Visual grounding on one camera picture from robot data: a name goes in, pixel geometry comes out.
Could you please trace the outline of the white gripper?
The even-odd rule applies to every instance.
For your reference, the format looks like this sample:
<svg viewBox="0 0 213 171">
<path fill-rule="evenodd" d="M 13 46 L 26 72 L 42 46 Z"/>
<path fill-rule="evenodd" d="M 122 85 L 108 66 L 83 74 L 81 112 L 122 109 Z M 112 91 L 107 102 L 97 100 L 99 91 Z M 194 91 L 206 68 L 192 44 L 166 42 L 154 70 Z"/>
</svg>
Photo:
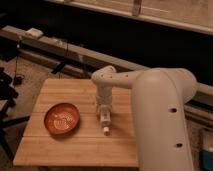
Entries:
<svg viewBox="0 0 213 171">
<path fill-rule="evenodd" d="M 108 105 L 107 109 L 108 109 L 108 113 L 109 115 L 111 115 L 111 104 L 112 104 L 112 96 L 111 95 L 107 95 L 107 96 L 101 96 L 101 95 L 97 95 L 96 96 L 96 102 L 98 105 Z M 97 116 L 100 117 L 101 114 L 101 106 L 97 106 Z"/>
</svg>

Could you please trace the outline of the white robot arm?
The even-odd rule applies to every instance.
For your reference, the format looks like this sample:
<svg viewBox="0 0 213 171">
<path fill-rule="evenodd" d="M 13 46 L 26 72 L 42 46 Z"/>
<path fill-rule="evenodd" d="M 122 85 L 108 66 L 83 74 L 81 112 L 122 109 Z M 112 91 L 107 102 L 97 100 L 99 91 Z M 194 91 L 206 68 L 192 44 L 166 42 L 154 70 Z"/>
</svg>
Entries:
<svg viewBox="0 0 213 171">
<path fill-rule="evenodd" d="M 133 126 L 140 171 L 195 171 L 184 104 L 197 91 L 195 76 L 184 68 L 151 68 L 119 73 L 112 66 L 91 76 L 98 114 L 108 115 L 112 89 L 131 91 Z"/>
</svg>

